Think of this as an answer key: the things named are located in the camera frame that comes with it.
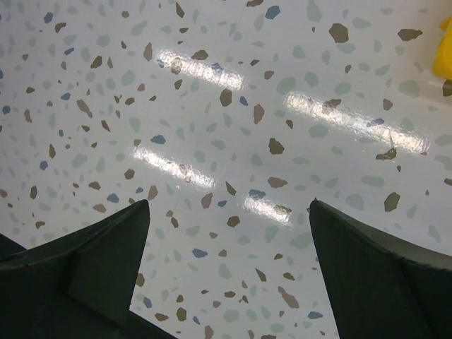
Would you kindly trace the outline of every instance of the yellow plastic piece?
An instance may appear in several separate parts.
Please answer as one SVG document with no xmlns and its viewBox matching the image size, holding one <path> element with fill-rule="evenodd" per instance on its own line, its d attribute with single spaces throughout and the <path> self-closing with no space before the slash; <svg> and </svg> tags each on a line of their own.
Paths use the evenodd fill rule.
<svg viewBox="0 0 452 339">
<path fill-rule="evenodd" d="M 432 71 L 437 76 L 452 80 L 452 16 L 439 27 L 446 33 L 436 51 Z"/>
</svg>

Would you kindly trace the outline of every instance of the brown speck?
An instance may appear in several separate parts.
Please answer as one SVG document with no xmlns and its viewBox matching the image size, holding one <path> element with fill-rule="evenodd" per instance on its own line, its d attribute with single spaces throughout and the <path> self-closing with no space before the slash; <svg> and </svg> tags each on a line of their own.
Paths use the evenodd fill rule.
<svg viewBox="0 0 452 339">
<path fill-rule="evenodd" d="M 213 193 L 209 193 L 209 194 L 206 194 L 201 199 L 201 205 L 203 206 L 203 208 L 209 208 L 210 207 L 210 203 L 212 202 L 212 197 L 213 197 Z"/>
<path fill-rule="evenodd" d="M 57 23 L 55 25 L 55 32 L 59 33 L 59 31 L 64 27 L 66 27 L 66 23 Z"/>
<path fill-rule="evenodd" d="M 259 6 L 262 3 L 263 3 L 263 0 L 249 0 L 246 3 L 246 7 L 255 7 L 255 6 Z"/>
<path fill-rule="evenodd" d="M 107 124 L 107 122 L 105 120 L 102 120 L 100 123 L 102 124 L 102 127 L 103 127 L 103 129 L 105 131 L 109 131 L 110 132 L 110 128 L 108 127 L 108 124 Z"/>
<path fill-rule="evenodd" d="M 185 321 L 186 320 L 186 309 L 179 307 L 177 309 L 176 316 L 179 319 L 179 321 Z"/>
<path fill-rule="evenodd" d="M 275 138 L 270 138 L 268 149 L 271 154 L 282 154 L 284 152 L 284 146 Z"/>
<path fill-rule="evenodd" d="M 287 293 L 283 287 L 279 286 L 278 292 L 281 294 L 281 297 L 284 299 L 285 302 L 287 302 L 287 305 L 289 305 L 291 309 L 299 308 L 298 301 L 295 299 L 295 297 Z"/>
<path fill-rule="evenodd" d="M 348 28 L 341 23 L 334 23 L 329 33 L 336 43 L 344 43 L 348 41 Z"/>
<path fill-rule="evenodd" d="M 388 195 L 388 198 L 384 201 L 384 211 L 391 212 L 397 208 L 398 201 L 400 200 L 400 196 L 393 192 Z"/>
<path fill-rule="evenodd" d="M 257 125 L 262 120 L 264 114 L 265 114 L 265 109 L 262 106 L 260 106 L 260 104 L 257 104 L 256 106 L 254 106 L 253 117 L 254 117 L 255 125 Z"/>
<path fill-rule="evenodd" d="M 30 116 L 30 110 L 26 109 L 25 112 L 23 113 L 23 116 L 25 117 L 25 121 L 26 122 L 33 122 L 33 120 L 31 119 Z"/>
<path fill-rule="evenodd" d="M 322 112 L 324 114 L 331 113 L 342 102 L 341 99 L 331 99 L 323 103 Z"/>
<path fill-rule="evenodd" d="M 280 179 L 280 178 L 275 178 L 275 177 L 270 177 L 267 180 L 268 184 L 273 187 L 274 189 L 280 188 L 280 187 L 284 187 L 285 185 L 287 185 L 287 181 Z"/>
<path fill-rule="evenodd" d="M 179 5 L 178 2 L 176 3 L 176 13 L 177 13 L 177 15 L 180 16 L 181 18 L 183 18 L 184 15 L 185 15 L 184 10 L 182 9 L 182 7 Z"/>
<path fill-rule="evenodd" d="M 235 196 L 235 194 L 237 193 L 237 191 L 235 190 L 234 187 L 232 187 L 232 185 L 229 182 L 225 182 L 226 183 L 226 189 L 227 192 L 231 195 L 231 196 Z"/>
<path fill-rule="evenodd" d="M 107 211 L 103 203 L 98 203 L 97 205 L 94 205 L 93 210 L 96 210 L 97 212 L 101 213 L 105 213 Z"/>
<path fill-rule="evenodd" d="M 402 41 L 410 41 L 413 39 L 416 39 L 422 34 L 421 30 L 413 30 L 413 29 L 407 29 L 403 28 L 398 31 L 397 35 L 399 36 Z"/>
<path fill-rule="evenodd" d="M 236 227 L 239 223 L 240 223 L 240 218 L 237 217 L 236 215 L 230 217 L 227 220 L 227 225 L 230 227 Z"/>
<path fill-rule="evenodd" d="M 142 287 L 144 285 L 144 282 L 145 282 L 144 275 L 142 273 L 139 273 L 138 276 L 136 277 L 135 284 L 139 287 Z"/>
<path fill-rule="evenodd" d="M 165 316 L 164 314 L 161 314 L 161 313 L 156 313 L 156 314 L 155 314 L 155 318 L 156 318 L 158 321 L 165 321 L 165 320 L 168 319 L 168 316 Z"/>
<path fill-rule="evenodd" d="M 295 280 L 294 276 L 289 272 L 284 273 L 282 276 L 288 280 Z"/>
<path fill-rule="evenodd" d="M 266 80 L 268 80 L 268 79 L 270 79 L 270 78 L 273 76 L 273 74 L 275 74 L 275 72 L 273 72 L 273 71 L 266 71 L 266 72 L 263 74 L 263 78 L 266 79 Z"/>
<path fill-rule="evenodd" d="M 195 54 L 191 56 L 193 60 L 206 60 L 209 54 L 204 49 L 197 51 Z"/>
<path fill-rule="evenodd" d="M 135 175 L 135 171 L 131 168 L 129 168 L 125 173 L 124 176 L 126 177 L 127 180 L 130 180 L 133 178 L 133 176 Z"/>
<path fill-rule="evenodd" d="M 100 190 L 100 185 L 98 182 L 90 182 L 88 187 L 90 187 L 91 189 Z"/>
<path fill-rule="evenodd" d="M 148 200 L 153 200 L 157 195 L 158 195 L 157 187 L 155 185 L 152 185 L 149 188 Z"/>
<path fill-rule="evenodd" d="M 171 61 L 171 73 L 176 75 L 181 73 L 182 66 L 183 66 L 182 60 L 180 58 L 174 58 Z"/>
<path fill-rule="evenodd" d="M 443 97 L 452 95 L 452 80 L 446 80 L 443 84 Z"/>
<path fill-rule="evenodd" d="M 213 329 L 210 326 L 206 326 L 204 328 L 204 339 L 212 339 L 213 338 Z"/>
<path fill-rule="evenodd" d="M 36 196 L 37 196 L 37 187 L 33 186 L 30 190 L 30 197 L 31 199 L 35 200 Z"/>
<path fill-rule="evenodd" d="M 132 105 L 134 102 L 135 102 L 135 98 L 134 98 L 134 97 L 128 97 L 124 103 L 125 103 L 127 106 L 130 106 L 130 105 Z"/>
<path fill-rule="evenodd" d="M 85 112 L 90 118 L 93 117 L 93 113 L 90 111 L 90 108 L 82 99 L 77 100 L 77 106 L 80 111 Z"/>
<path fill-rule="evenodd" d="M 397 156 L 397 150 L 395 148 L 391 148 L 388 152 L 383 154 L 377 154 L 375 159 L 377 160 L 392 160 Z"/>
<path fill-rule="evenodd" d="M 98 55 L 93 63 L 91 64 L 91 68 L 92 69 L 96 69 L 97 67 L 100 67 L 102 65 L 102 57 L 100 55 Z"/>
<path fill-rule="evenodd" d="M 153 58 L 153 44 L 150 42 L 144 48 L 143 57 L 146 61 L 150 61 Z"/>
<path fill-rule="evenodd" d="M 177 221 L 177 219 L 175 217 L 171 217 L 171 223 L 174 228 L 179 227 L 179 222 Z"/>
<path fill-rule="evenodd" d="M 388 99 L 383 99 L 383 109 L 384 109 L 385 111 L 390 110 L 390 109 L 392 108 L 392 106 L 393 106 L 393 103 L 392 103 L 390 100 L 388 100 Z"/>
<path fill-rule="evenodd" d="M 223 107 L 229 106 L 232 102 L 232 92 L 225 88 L 220 94 L 220 102 Z"/>
<path fill-rule="evenodd" d="M 181 85 L 182 85 L 182 79 L 179 79 L 174 83 L 174 88 L 178 90 L 178 89 L 180 89 Z"/>
<path fill-rule="evenodd" d="M 256 273 L 257 273 L 259 279 L 261 279 L 261 282 L 264 283 L 264 282 L 267 281 L 267 277 L 266 277 L 266 274 L 265 274 L 264 272 L 262 272 L 261 270 L 258 270 L 258 269 L 256 268 Z"/>
<path fill-rule="evenodd" d="M 57 155 L 57 152 L 55 152 L 55 147 L 50 144 L 49 145 L 49 156 L 51 157 L 51 159 L 53 159 L 55 157 L 55 155 Z"/>
</svg>

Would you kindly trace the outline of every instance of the terrazzo floor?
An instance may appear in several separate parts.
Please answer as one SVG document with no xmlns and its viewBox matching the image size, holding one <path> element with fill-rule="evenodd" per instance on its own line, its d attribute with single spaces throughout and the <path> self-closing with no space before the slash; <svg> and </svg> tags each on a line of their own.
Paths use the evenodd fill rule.
<svg viewBox="0 0 452 339">
<path fill-rule="evenodd" d="M 438 0 L 0 0 L 0 231 L 146 198 L 131 309 L 178 338 L 337 338 L 317 197 L 452 254 Z"/>
</svg>

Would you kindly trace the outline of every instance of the black plastic part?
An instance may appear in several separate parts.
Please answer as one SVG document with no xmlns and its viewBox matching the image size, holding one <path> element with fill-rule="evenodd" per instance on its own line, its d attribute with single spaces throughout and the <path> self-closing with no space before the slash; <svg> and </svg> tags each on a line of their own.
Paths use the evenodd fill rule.
<svg viewBox="0 0 452 339">
<path fill-rule="evenodd" d="M 321 201 L 309 221 L 342 339 L 452 338 L 452 257 Z"/>
<path fill-rule="evenodd" d="M 0 236 L 2 338 L 173 338 L 129 311 L 146 200 L 34 249 Z"/>
</svg>

